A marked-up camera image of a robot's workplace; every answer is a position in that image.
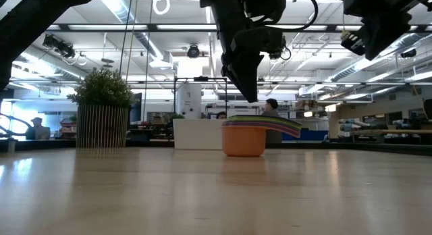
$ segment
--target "white cylinder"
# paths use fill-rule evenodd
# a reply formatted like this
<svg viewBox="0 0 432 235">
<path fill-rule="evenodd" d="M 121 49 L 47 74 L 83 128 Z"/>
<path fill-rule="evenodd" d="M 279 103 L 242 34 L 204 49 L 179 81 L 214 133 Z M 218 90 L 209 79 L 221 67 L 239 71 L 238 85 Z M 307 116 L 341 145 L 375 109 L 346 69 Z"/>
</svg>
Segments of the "white cylinder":
<svg viewBox="0 0 432 235">
<path fill-rule="evenodd" d="M 177 90 L 176 111 L 186 119 L 201 118 L 201 85 L 185 83 Z"/>
</svg>

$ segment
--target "striped planter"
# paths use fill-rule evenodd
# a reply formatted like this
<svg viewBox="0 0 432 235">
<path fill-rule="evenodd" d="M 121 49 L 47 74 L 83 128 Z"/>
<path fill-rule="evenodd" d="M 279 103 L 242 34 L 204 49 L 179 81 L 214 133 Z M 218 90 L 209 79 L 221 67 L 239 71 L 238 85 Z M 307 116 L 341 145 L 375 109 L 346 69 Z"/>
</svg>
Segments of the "striped planter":
<svg viewBox="0 0 432 235">
<path fill-rule="evenodd" d="M 125 147 L 128 114 L 128 109 L 119 107 L 78 106 L 76 146 Z"/>
</svg>

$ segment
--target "security camera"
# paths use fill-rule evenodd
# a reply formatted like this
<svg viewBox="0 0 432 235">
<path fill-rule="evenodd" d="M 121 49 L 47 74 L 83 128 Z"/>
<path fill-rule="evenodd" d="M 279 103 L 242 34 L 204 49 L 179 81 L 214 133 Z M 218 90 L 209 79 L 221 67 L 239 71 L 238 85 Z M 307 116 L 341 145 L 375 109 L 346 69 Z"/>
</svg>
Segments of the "security camera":
<svg viewBox="0 0 432 235">
<path fill-rule="evenodd" d="M 191 59 L 196 59 L 200 56 L 200 50 L 198 45 L 191 45 L 188 50 L 188 57 Z"/>
</svg>

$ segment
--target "orange bowl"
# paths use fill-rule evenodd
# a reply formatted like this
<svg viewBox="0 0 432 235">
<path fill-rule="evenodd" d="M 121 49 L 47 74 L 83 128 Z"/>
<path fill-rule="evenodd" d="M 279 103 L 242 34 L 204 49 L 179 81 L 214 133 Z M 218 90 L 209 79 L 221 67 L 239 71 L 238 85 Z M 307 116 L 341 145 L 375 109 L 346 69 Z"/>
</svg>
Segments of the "orange bowl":
<svg viewBox="0 0 432 235">
<path fill-rule="evenodd" d="M 222 149 L 228 157 L 259 157 L 265 150 L 265 129 L 223 126 Z"/>
</svg>

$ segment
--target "person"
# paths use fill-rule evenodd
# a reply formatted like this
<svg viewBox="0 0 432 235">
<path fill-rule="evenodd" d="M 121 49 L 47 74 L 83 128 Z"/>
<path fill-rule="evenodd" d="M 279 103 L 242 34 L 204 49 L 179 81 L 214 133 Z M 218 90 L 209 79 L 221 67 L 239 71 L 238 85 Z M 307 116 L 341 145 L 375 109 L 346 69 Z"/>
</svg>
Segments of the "person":
<svg viewBox="0 0 432 235">
<path fill-rule="evenodd" d="M 267 99 L 264 105 L 264 112 L 261 115 L 280 118 L 279 114 L 276 111 L 277 107 L 278 104 L 276 99 Z M 266 143 L 271 143 L 271 144 L 282 143 L 282 133 L 279 131 L 267 130 L 265 136 L 266 136 L 265 137 Z"/>
<path fill-rule="evenodd" d="M 217 113 L 217 115 L 216 115 L 216 119 L 217 119 L 217 120 L 225 120 L 226 118 L 227 118 L 227 113 L 224 112 L 224 111 L 219 112 L 219 113 Z"/>
<path fill-rule="evenodd" d="M 51 132 L 48 127 L 42 126 L 42 119 L 36 117 L 32 119 L 33 127 L 27 129 L 26 139 L 27 140 L 49 140 Z"/>
</svg>

